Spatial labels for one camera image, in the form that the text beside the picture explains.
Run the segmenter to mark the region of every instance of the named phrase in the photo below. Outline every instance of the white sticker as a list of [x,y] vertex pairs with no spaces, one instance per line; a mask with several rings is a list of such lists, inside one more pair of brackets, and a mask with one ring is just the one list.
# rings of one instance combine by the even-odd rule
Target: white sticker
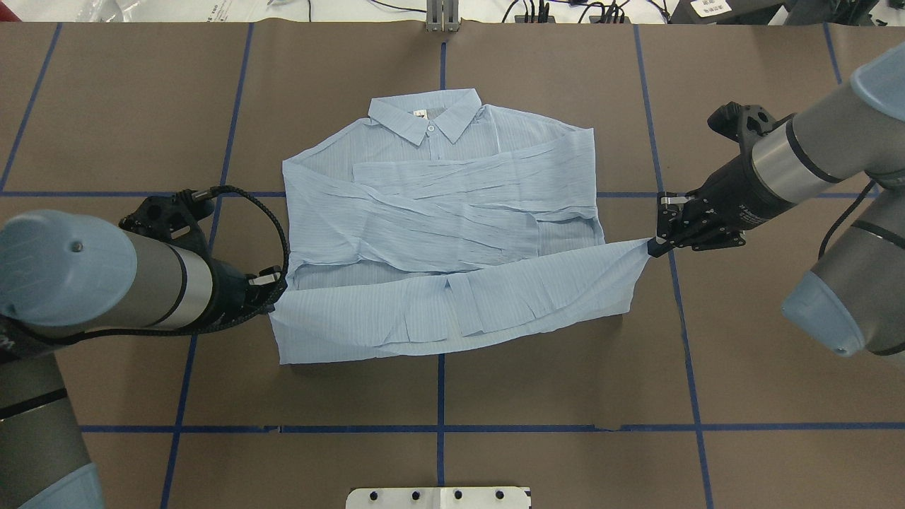
[[694,0],[691,2],[694,12],[702,18],[715,16],[717,14],[727,13],[732,10],[726,0]]

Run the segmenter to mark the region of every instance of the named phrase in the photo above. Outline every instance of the shirt collar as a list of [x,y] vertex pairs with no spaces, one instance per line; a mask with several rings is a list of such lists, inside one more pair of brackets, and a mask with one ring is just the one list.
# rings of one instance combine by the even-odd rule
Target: shirt collar
[[430,123],[412,114],[414,110],[445,108],[433,123],[452,143],[459,140],[481,108],[474,89],[430,91],[371,100],[367,116],[411,143],[421,146]]

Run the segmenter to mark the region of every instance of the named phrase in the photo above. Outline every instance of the light blue shirt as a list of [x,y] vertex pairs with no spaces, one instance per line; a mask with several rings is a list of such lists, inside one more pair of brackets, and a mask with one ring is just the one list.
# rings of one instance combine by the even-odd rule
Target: light blue shirt
[[474,90],[374,99],[283,163],[281,363],[467,350],[626,312],[643,242],[605,245],[594,133]]

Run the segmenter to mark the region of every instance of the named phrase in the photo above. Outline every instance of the black cable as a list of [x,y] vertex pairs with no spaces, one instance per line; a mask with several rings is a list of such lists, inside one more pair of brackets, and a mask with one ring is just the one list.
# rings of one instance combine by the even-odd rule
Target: black cable
[[609,8],[606,9],[606,14],[600,16],[600,19],[597,20],[598,23],[604,24],[609,23],[611,19],[614,19],[619,15],[619,5],[616,5],[615,0],[610,4]]
[[389,7],[389,8],[391,8],[391,9],[399,9],[400,11],[409,11],[409,12],[412,12],[412,13],[425,13],[425,14],[427,14],[427,11],[425,11],[424,9],[413,9],[413,8],[411,8],[411,7],[399,7],[399,6],[396,6],[396,5],[384,4],[383,2],[378,2],[377,0],[370,0],[370,1],[371,1],[371,3],[373,3],[373,4],[382,5],[382,6],[384,6],[384,7]]
[[587,10],[595,5],[600,7],[600,17],[604,17],[604,14],[606,13],[606,5],[604,5],[603,2],[591,2],[590,4],[585,5],[585,10],[581,12],[581,16],[578,18],[579,23],[585,20],[585,14],[587,14]]
[[660,11],[660,15],[663,16],[663,21],[665,21],[667,24],[670,22],[671,16],[669,6],[666,4],[666,0],[663,0],[663,7],[660,7],[660,4],[657,4],[653,0],[647,0],[647,3],[653,5],[657,8],[658,11]]
[[[515,7],[515,4],[517,4],[518,2],[519,0],[512,0],[509,8],[506,9],[506,14],[503,15],[503,21],[501,21],[500,23],[506,23],[506,18],[509,17],[509,13],[512,11],[512,7]],[[528,18],[528,11],[525,11],[525,17],[526,19]]]
[[852,202],[852,204],[849,205],[849,207],[845,209],[845,212],[843,212],[843,214],[841,216],[839,216],[838,219],[836,219],[836,222],[833,223],[832,226],[830,226],[830,229],[827,230],[827,232],[826,232],[826,236],[824,236],[824,241],[822,243],[820,243],[820,251],[817,252],[818,260],[823,258],[824,254],[826,254],[826,247],[830,244],[830,238],[833,237],[833,234],[836,233],[836,230],[839,229],[839,226],[843,225],[843,223],[845,222],[845,219],[847,219],[848,216],[850,216],[852,214],[852,212],[854,212],[854,209],[858,208],[858,206],[861,204],[861,202],[864,201],[864,199],[867,197],[868,193],[871,192],[871,189],[873,189],[873,186],[875,184],[876,184],[876,182],[871,180],[871,182],[867,186],[864,186],[864,189],[862,189],[862,191],[858,195],[858,197],[855,198],[854,201]]
[[859,6],[861,6],[861,0],[854,0],[854,2],[851,3],[851,10],[849,11],[849,19],[846,24],[848,24],[848,25],[852,24],[852,22],[854,21],[854,15],[855,15],[855,13],[858,12]]
[[[271,292],[271,294],[267,296],[267,299],[265,299],[261,305],[255,308],[254,311],[226,323],[208,325],[206,327],[195,329],[193,331],[186,331],[183,329],[176,329],[174,331],[154,331],[150,329],[103,329],[101,331],[79,332],[77,334],[66,336],[64,338],[42,338],[41,336],[38,336],[38,338],[51,344],[73,344],[79,341],[105,336],[200,336],[201,334],[210,334],[212,332],[230,329],[232,327],[235,327],[236,325],[241,325],[245,322],[248,322],[255,316],[261,314],[267,307],[274,305],[277,300],[280,299],[280,295],[282,295],[282,291],[277,290],[280,290],[282,288],[283,283],[286,281],[286,271],[289,269],[289,241],[286,240],[286,234],[285,232],[283,232],[282,226],[280,225],[280,219],[278,219],[277,216],[274,215],[266,205],[261,203],[261,200],[252,196],[244,189],[240,189],[235,186],[216,186],[211,187],[210,191],[214,195],[214,197],[218,197],[225,193],[235,193],[236,195],[249,200],[255,206],[260,208],[265,215],[267,215],[267,217],[271,220],[271,223],[273,223],[273,227],[276,228],[277,235],[280,237],[280,245],[282,247],[283,258],[280,278],[275,282],[276,285],[274,286],[274,291]],[[35,335],[34,332],[26,330],[16,321],[10,321],[9,323],[13,324],[14,327],[22,330],[24,334],[30,336]]]
[[619,4],[619,9],[618,9],[618,11],[616,12],[616,15],[618,15],[620,19],[619,19],[619,21],[617,21],[617,23],[624,23],[624,22],[625,22],[625,9],[623,9],[623,7],[625,7],[626,5],[628,5],[628,3],[631,2],[631,1],[632,1],[632,0],[625,0],[624,2],[622,2],[621,4]]

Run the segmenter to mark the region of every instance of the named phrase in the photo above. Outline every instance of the light blue robot joint cap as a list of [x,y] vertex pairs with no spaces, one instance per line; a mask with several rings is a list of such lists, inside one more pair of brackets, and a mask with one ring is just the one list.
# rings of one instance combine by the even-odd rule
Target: light blue robot joint cap
[[783,315],[838,355],[851,357],[864,349],[858,323],[833,289],[813,272],[805,273],[783,301]]
[[905,122],[905,43],[852,73],[852,90],[872,108]]
[[25,323],[93,320],[129,291],[138,257],[129,237],[93,216],[35,210],[0,230],[0,313]]

